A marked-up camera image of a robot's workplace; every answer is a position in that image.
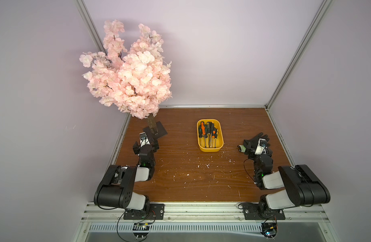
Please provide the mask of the yellow plastic storage box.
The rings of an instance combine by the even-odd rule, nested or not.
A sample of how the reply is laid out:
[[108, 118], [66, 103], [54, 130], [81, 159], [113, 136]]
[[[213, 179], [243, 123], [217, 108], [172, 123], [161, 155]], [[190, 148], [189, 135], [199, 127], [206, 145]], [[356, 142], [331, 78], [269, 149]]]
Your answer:
[[[214, 127], [217, 128], [218, 136], [217, 136], [217, 147], [216, 148], [210, 148], [209, 147], [210, 135], [208, 135], [208, 138], [207, 138], [207, 148], [205, 148], [204, 139], [202, 141], [202, 146], [200, 146], [199, 136], [198, 136], [198, 126], [201, 125], [201, 122], [204, 122], [205, 124], [207, 122], [212, 122], [214, 124]], [[223, 138], [223, 133], [222, 133], [222, 127], [221, 127], [220, 122], [216, 119], [202, 119], [202, 120], [199, 120], [197, 122], [197, 136], [198, 136], [198, 146], [199, 146], [200, 150], [203, 151], [203, 152], [218, 152], [224, 146], [224, 138]]]

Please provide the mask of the green black screwdriver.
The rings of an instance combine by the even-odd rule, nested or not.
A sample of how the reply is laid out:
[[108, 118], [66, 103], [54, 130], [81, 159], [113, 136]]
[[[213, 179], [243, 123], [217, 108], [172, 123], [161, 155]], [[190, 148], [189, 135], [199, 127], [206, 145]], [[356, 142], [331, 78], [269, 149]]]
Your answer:
[[207, 148], [208, 128], [206, 124], [202, 124], [203, 136], [205, 140], [205, 148]]
[[199, 136], [199, 144], [202, 146], [202, 141], [203, 141], [203, 131], [201, 125], [198, 126], [198, 136]]

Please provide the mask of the small orange black screwdriver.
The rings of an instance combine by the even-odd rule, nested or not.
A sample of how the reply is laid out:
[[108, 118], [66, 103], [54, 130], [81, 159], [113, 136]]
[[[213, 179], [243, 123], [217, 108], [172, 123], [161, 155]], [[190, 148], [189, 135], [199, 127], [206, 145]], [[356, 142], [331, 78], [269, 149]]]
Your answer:
[[211, 148], [216, 148], [216, 136], [217, 136], [217, 130], [215, 127], [213, 127], [212, 135], [211, 135]]

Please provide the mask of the large orange black screwdriver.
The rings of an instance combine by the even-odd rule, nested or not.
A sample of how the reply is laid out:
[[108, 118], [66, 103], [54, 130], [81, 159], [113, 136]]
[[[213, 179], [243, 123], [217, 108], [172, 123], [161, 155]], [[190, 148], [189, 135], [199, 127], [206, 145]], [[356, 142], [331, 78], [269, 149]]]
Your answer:
[[201, 131], [202, 131], [202, 136], [203, 136], [203, 139], [204, 139], [204, 145], [205, 145], [205, 148], [206, 148], [207, 147], [207, 145], [206, 145], [206, 129], [205, 129], [204, 122], [201, 122]]

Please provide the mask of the black handled long screwdriver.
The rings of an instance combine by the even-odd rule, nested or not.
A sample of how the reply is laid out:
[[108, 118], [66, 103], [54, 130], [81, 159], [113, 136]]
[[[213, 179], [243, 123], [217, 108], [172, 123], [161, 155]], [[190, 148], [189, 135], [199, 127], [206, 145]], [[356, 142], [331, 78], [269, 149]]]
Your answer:
[[[214, 124], [212, 123], [212, 122], [210, 122], [211, 123], [211, 131], [212, 131], [212, 128], [214, 127]], [[211, 148], [211, 135], [212, 134], [210, 134], [210, 138], [209, 138], [209, 147]]]

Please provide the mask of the black yellow grip screwdriver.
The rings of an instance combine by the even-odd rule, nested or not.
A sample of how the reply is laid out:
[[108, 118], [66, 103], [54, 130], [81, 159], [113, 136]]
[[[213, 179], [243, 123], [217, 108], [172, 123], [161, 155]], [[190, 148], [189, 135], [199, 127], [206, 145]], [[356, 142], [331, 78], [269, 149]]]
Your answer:
[[218, 130], [217, 128], [214, 128], [214, 148], [217, 147], [217, 136], [218, 136]]

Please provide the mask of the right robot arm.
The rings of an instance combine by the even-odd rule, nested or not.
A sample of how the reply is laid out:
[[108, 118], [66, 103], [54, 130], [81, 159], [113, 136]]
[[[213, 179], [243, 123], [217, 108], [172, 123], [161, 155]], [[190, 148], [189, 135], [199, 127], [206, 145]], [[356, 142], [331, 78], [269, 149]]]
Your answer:
[[269, 149], [268, 138], [260, 137], [244, 140], [239, 152], [253, 161], [253, 182], [260, 190], [278, 190], [274, 194], [263, 195], [258, 204], [244, 203], [245, 216], [254, 219], [284, 219], [283, 210], [294, 207], [310, 207], [327, 204], [330, 192], [307, 165], [279, 166], [273, 171], [274, 161]]

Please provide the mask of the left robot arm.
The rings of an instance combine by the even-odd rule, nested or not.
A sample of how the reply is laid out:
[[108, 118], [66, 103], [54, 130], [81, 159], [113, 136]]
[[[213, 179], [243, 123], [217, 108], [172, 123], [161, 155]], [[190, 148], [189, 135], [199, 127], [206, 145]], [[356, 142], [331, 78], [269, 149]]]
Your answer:
[[132, 219], [148, 218], [152, 212], [149, 197], [135, 193], [134, 185], [153, 178], [154, 153], [158, 148], [157, 141], [135, 143], [133, 150], [139, 156], [138, 164], [109, 166], [95, 192], [94, 204], [103, 210], [122, 208]]

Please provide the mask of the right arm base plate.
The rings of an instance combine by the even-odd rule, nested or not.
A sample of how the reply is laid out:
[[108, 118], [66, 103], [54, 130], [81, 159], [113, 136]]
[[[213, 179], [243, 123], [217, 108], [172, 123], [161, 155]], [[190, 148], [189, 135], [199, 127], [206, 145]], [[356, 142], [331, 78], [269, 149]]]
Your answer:
[[245, 220], [285, 220], [283, 210], [270, 209], [265, 204], [241, 203], [239, 208], [242, 210]]

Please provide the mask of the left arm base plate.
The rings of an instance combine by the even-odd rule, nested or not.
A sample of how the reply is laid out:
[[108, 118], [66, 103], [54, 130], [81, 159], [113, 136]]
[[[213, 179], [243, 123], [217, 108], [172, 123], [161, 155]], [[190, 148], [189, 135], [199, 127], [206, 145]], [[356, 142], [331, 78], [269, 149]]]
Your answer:
[[143, 210], [127, 209], [124, 220], [163, 220], [165, 204], [153, 203], [146, 205]]

